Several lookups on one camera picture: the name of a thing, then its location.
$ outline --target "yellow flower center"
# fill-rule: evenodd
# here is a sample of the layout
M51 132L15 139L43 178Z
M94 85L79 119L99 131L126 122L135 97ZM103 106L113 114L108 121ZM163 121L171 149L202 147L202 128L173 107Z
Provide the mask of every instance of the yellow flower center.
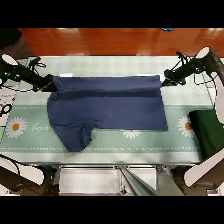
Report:
M185 124L185 128L186 128L187 130L192 130L192 127L191 127L191 124L190 124L190 123L186 123L186 124Z
M17 130L19 130L19 124L14 124L14 125L12 126L12 130L13 130L13 131L17 131Z

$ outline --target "checkered tablecloth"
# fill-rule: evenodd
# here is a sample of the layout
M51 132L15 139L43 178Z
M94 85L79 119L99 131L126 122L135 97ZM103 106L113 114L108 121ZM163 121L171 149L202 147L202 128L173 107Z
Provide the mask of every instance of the checkered tablecloth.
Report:
M178 62L178 58L175 56L65 56L42 57L41 62L47 65L47 68L37 68L41 76L47 74L59 75L64 73L73 73L73 76L75 77L118 77L159 74L161 79L163 79L164 71L166 69L171 69ZM197 80L203 82L203 76L198 75ZM30 89L30 87L29 84L24 82L21 82L19 86L20 89ZM180 117L186 116L189 108L190 110L193 110L196 108L211 107L211 100L206 86L195 86L193 84L193 77L187 80L185 86L165 87L161 89L161 92L165 108L181 109L180 114L178 115ZM35 108L43 109L46 107L49 95L50 93L18 93L14 103L14 109L12 110L12 115L10 114L10 120L13 119L13 117L21 116L17 115L16 111L18 111L18 114L21 114L21 110L23 109L27 109L27 111L31 111ZM105 131L104 134L106 137L104 136L102 139L110 138L112 135L109 133L110 131ZM112 148L110 146L107 147L103 144L102 146L99 146L95 144L96 141L94 143L93 139L93 145L92 147L89 147L87 151L81 153L67 153L66 150L63 149L63 146L58 146L59 150L62 148L61 152L58 152L57 150L56 152L53 152L53 149L49 150L49 147L41 147L41 150L37 150L34 146L25 146L25 140L24 147L21 146L21 142L19 143L20 146L15 147L11 145L12 141L9 141L9 139L7 139L8 136L4 133L0 150L4 154L17 160L38 163L176 164L196 163L200 161L200 155L196 144L193 145L193 142L190 143L189 147L158 147L156 145L153 147L146 147L144 145L146 142L144 141L147 139L147 136L144 137L144 134L141 136L143 137L142 142L139 141L138 143L135 143L133 141L129 143L129 148L131 149L129 152L118 152L119 149L123 150L122 147L119 148L119 145L113 147L113 150L111 150ZM142 149L143 151L145 149L147 150L142 153L138 151L139 149Z

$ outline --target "blue object on floor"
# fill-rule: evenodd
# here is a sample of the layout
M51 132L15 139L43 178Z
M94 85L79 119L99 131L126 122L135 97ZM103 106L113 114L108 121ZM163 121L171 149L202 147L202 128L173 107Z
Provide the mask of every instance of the blue object on floor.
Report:
M93 128L163 130L168 126L160 77L54 77L49 122L70 152L83 150Z
M170 32L170 31L173 31L174 28L162 28L162 30L167 31L167 32Z

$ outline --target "daisy print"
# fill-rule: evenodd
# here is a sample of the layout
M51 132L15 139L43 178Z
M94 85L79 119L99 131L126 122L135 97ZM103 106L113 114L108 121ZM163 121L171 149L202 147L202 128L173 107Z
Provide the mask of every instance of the daisy print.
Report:
M192 130L191 123L187 116L182 117L178 121L178 130L182 132L182 135L186 138L193 138L194 131Z
M127 131L123 132L123 135L126 138L130 138L130 139L138 137L140 134L141 134L141 132L138 130L127 130Z
M17 138L26 130L26 121L22 117L15 117L8 122L6 126L6 135L8 138Z

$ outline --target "blue t-shirt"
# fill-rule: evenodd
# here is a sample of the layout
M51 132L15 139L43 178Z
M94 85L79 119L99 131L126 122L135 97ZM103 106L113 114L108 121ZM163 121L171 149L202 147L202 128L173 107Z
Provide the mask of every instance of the blue t-shirt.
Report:
M70 152L83 150L93 128L168 130L159 76L54 77L49 122Z

